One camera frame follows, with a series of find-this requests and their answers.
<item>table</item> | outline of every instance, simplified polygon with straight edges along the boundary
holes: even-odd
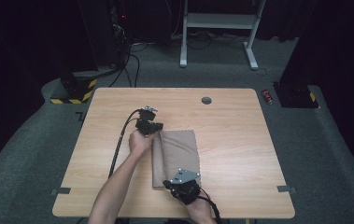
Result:
[[[210,97],[212,103],[202,103]],[[57,217],[87,217],[106,182],[121,128],[136,109],[159,111],[163,129],[194,130],[202,187],[222,218],[291,218],[294,208],[257,94],[251,89],[99,88],[53,207]],[[129,153],[131,123],[116,167]],[[168,190],[152,189],[151,153],[136,167],[120,217],[187,217]]]
[[[180,50],[180,67],[188,66],[188,48],[187,36],[188,27],[201,28],[224,28],[224,29],[245,29],[251,30],[248,42],[244,42],[244,50],[246,51],[249,65],[252,70],[258,70],[259,66],[256,62],[252,51],[253,40],[255,39],[259,23],[261,21],[262,12],[266,0],[261,0],[256,14],[239,15],[239,14],[215,14],[215,13],[190,13],[188,11],[188,0],[185,0],[183,28],[182,28],[182,44]]]

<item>black curtain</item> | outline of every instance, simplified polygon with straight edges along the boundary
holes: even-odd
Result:
[[[63,72],[41,15],[37,1],[0,1],[0,151],[43,105],[43,85]]]
[[[317,1],[280,84],[318,85],[354,156],[354,0]]]
[[[281,42],[299,37],[316,0],[267,0],[257,38],[279,37]]]

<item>dark background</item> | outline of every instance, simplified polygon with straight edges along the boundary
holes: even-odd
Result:
[[[178,1],[169,1],[171,13],[164,13],[164,10],[168,11],[164,1],[143,2],[132,4],[127,1],[126,5],[131,6],[130,15],[136,13],[135,20],[133,16],[129,25],[141,27],[141,30],[136,29],[137,36],[164,40],[163,30],[170,34],[177,24],[177,34],[180,34],[182,23],[177,22]],[[251,2],[190,1],[190,8],[200,12],[220,10],[222,13],[235,13],[243,8],[252,13],[255,7],[250,5]],[[257,37],[270,39],[278,36],[280,41],[301,37],[292,54],[292,61],[299,63],[289,64],[296,66],[296,72],[289,74],[289,84],[320,86],[340,133],[354,155],[354,0],[318,1],[314,7],[316,2],[267,1]],[[63,1],[52,3],[61,5]],[[313,13],[305,26],[310,12]],[[66,13],[78,15],[76,11]],[[41,87],[64,72],[65,56],[61,56],[51,41],[52,35],[45,29],[44,15],[46,11],[39,1],[0,1],[0,151],[43,104]],[[137,18],[157,23],[163,21],[160,24],[164,29],[157,29],[158,34],[148,36],[143,31],[155,30],[151,25],[156,22],[146,22],[148,27],[142,27]]]

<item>gray carpet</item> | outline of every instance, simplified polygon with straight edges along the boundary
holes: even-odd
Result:
[[[196,48],[205,43],[191,41]],[[310,86],[319,109],[280,106],[272,87],[279,81],[296,41],[256,40],[260,70],[252,71],[241,42],[212,44],[188,50],[188,67],[179,67],[178,47],[133,47],[140,60],[137,87],[252,88],[261,101],[285,179],[296,210],[292,219],[259,219],[258,223],[354,223],[354,158],[333,121],[321,90]],[[137,61],[127,69],[134,80]],[[98,87],[116,77],[100,77]],[[51,210],[81,128],[84,105],[53,105],[50,96],[59,80],[43,87],[46,103],[30,117],[0,153],[0,223],[77,223],[79,217],[55,217]],[[126,73],[115,87],[128,87]],[[261,90],[275,98],[267,105]],[[232,220],[232,223],[243,220]]]

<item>folded cloth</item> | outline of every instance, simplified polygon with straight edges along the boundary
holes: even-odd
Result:
[[[163,187],[179,168],[200,173],[200,160],[193,130],[160,131],[153,140],[152,171],[154,188]]]

